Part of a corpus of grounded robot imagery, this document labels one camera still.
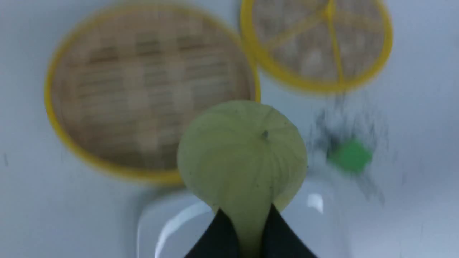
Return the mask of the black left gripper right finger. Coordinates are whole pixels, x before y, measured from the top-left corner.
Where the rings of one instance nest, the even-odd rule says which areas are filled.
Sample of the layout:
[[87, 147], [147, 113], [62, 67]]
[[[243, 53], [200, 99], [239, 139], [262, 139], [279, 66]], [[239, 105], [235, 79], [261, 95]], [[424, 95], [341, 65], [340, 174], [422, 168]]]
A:
[[261, 258], [316, 258], [289, 227], [274, 204], [262, 234]]

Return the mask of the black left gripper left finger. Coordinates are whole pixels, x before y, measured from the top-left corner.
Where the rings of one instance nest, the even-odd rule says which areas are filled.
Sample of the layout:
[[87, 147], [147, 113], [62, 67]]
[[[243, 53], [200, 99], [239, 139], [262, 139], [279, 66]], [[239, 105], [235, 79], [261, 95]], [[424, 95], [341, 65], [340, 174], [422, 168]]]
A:
[[185, 255], [186, 258], [239, 258], [237, 233], [231, 219], [218, 209], [204, 234]]

